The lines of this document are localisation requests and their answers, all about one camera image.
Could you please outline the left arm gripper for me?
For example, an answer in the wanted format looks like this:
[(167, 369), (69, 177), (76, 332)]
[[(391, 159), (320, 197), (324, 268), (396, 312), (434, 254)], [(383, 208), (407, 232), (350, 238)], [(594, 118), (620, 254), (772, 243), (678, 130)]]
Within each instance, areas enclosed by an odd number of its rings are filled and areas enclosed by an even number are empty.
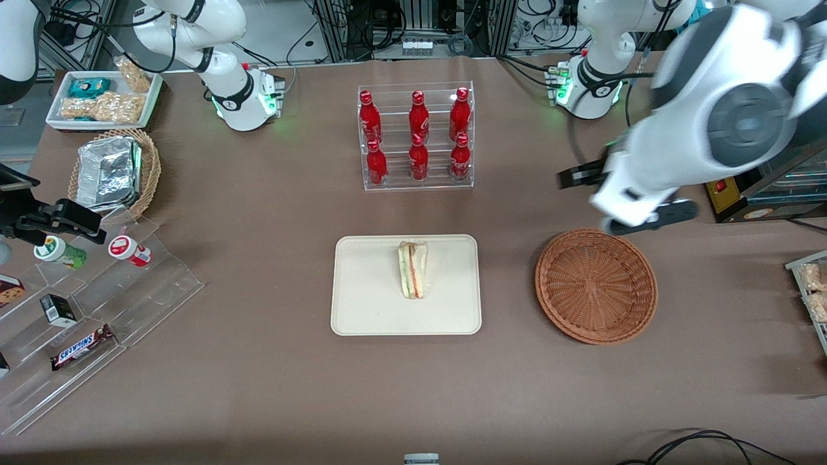
[(606, 217), (608, 234), (656, 231), (699, 214), (697, 203), (689, 198), (673, 200), (686, 183), (685, 158), (684, 144), (644, 132), (623, 132), (608, 145), (606, 158), (558, 172), (558, 186), (599, 186), (591, 195), (591, 206)]

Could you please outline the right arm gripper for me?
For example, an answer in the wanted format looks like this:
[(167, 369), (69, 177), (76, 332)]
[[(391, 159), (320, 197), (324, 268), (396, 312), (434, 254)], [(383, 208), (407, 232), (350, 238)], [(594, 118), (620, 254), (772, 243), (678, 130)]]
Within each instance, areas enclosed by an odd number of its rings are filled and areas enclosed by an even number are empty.
[(30, 191), (1, 192), (1, 229), (6, 238), (33, 246), (43, 246), (49, 235), (80, 236), (98, 245), (107, 238), (96, 212), (68, 198), (60, 198), (55, 204), (38, 200), (32, 203)]

